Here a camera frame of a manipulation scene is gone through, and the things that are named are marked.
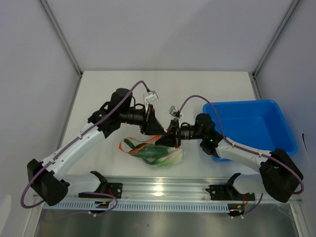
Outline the green lettuce head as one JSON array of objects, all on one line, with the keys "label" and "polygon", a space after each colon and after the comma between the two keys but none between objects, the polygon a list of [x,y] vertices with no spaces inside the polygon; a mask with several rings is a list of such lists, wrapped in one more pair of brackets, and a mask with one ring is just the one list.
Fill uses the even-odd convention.
[{"label": "green lettuce head", "polygon": [[158,159],[147,159],[148,164],[153,167],[169,167],[183,160],[184,152],[180,148],[169,148],[168,155]]}]

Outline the clear zip bag orange zipper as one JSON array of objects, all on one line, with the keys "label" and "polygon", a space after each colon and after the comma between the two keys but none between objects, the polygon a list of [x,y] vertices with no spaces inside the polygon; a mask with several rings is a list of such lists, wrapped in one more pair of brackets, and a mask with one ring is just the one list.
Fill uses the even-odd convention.
[{"label": "clear zip bag orange zipper", "polygon": [[146,165],[154,168],[171,167],[181,163],[185,155],[183,150],[156,145],[158,138],[160,135],[145,141],[126,137],[120,141],[118,148],[123,153],[142,160]]}]

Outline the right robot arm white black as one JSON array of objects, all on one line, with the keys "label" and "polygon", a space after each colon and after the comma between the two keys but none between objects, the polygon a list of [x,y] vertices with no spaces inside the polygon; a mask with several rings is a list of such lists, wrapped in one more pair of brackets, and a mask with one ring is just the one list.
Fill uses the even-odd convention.
[{"label": "right robot arm white black", "polygon": [[207,155],[229,159],[256,171],[252,175],[236,173],[227,181],[225,192],[231,199],[243,194],[268,194],[286,203],[304,190],[303,174],[284,150],[260,150],[237,143],[215,130],[209,114],[198,114],[193,125],[179,124],[173,119],[167,133],[155,144],[179,148],[183,140],[198,139]]}]

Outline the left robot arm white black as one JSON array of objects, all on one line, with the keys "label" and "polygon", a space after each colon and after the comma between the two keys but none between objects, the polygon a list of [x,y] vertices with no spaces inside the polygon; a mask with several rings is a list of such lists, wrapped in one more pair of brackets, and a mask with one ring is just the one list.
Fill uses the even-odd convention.
[{"label": "left robot arm white black", "polygon": [[31,188],[49,206],[54,206],[66,195],[81,198],[100,198],[107,193],[108,181],[97,171],[86,175],[68,175],[70,168],[91,148],[108,138],[123,123],[137,125],[144,135],[164,135],[152,103],[158,99],[155,91],[143,95],[144,103],[131,105],[133,94],[126,88],[117,89],[87,120],[83,129],[68,145],[42,161],[31,160],[27,165]]}]

